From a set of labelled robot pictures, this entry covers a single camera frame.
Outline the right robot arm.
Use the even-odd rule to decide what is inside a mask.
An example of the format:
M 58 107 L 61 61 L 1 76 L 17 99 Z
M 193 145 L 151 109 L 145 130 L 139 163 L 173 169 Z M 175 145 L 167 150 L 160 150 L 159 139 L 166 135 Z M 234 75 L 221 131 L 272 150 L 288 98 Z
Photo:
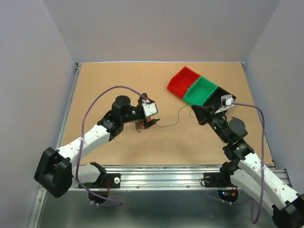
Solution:
M 220 168 L 220 183 L 241 188 L 252 202 L 259 203 L 251 222 L 256 224 L 265 209 L 278 228 L 302 228 L 304 196 L 277 177 L 265 165 L 264 158 L 259 158 L 245 141 L 245 123 L 235 117 L 228 121 L 225 110 L 215 110 L 212 106 L 192 105 L 191 108 L 199 125 L 208 124 L 225 143 L 223 151 L 229 162 Z

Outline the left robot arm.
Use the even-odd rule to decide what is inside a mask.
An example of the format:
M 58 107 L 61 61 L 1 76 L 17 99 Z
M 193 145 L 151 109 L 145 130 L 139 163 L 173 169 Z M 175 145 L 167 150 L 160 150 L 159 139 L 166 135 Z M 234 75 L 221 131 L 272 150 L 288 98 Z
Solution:
M 117 137 L 129 122 L 143 122 L 145 127 L 157 123 L 152 116 L 158 113 L 154 101 L 138 101 L 137 106 L 125 95 L 116 97 L 112 108 L 88 132 L 57 149 L 49 147 L 42 153 L 34 180 L 55 198 L 63 196 L 70 187 L 105 187 L 108 184 L 106 169 L 96 162 L 80 166 L 81 157 Z

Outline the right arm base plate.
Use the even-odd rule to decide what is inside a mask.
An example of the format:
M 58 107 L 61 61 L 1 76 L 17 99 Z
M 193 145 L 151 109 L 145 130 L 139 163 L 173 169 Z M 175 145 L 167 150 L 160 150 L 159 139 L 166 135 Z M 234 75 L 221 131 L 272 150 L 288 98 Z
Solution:
M 202 186 L 206 188 L 234 188 L 230 177 L 220 172 L 205 172 L 200 180 Z

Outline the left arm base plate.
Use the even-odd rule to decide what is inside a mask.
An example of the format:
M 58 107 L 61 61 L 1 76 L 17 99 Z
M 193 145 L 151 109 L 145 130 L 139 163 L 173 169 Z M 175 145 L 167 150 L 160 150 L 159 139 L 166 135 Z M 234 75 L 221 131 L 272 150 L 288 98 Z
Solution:
M 83 182 L 83 185 L 89 189 L 119 189 L 120 182 L 120 173 L 104 173 L 100 174 L 95 182 L 85 181 Z

